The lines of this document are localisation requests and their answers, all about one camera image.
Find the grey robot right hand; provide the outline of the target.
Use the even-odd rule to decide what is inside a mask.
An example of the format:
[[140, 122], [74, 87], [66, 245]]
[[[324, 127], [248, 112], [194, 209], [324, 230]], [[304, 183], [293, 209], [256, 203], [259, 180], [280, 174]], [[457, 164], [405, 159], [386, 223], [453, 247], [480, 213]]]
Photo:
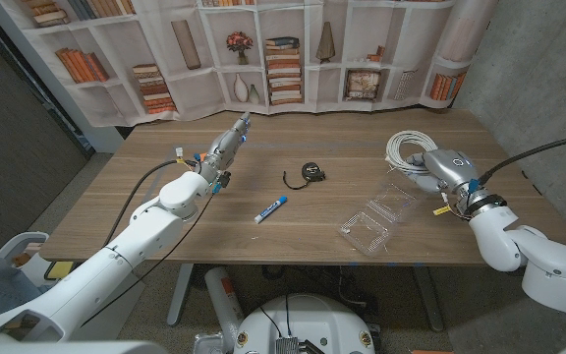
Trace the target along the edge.
[[428, 193], [447, 190], [459, 195], [459, 201], [467, 204], [473, 199], [469, 184], [478, 178], [478, 172], [469, 158], [460, 151], [435, 149], [415, 153], [407, 161], [420, 170], [405, 172], [405, 176]]

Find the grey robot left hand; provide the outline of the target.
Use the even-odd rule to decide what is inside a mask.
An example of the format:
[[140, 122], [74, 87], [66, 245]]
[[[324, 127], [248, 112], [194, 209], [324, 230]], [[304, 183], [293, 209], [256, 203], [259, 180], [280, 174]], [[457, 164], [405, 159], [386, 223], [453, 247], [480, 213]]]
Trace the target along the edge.
[[239, 147], [246, 140], [251, 126], [250, 116], [250, 112], [245, 112], [229, 130], [220, 134], [212, 142], [200, 163], [198, 172], [208, 183], [212, 183], [233, 163]]

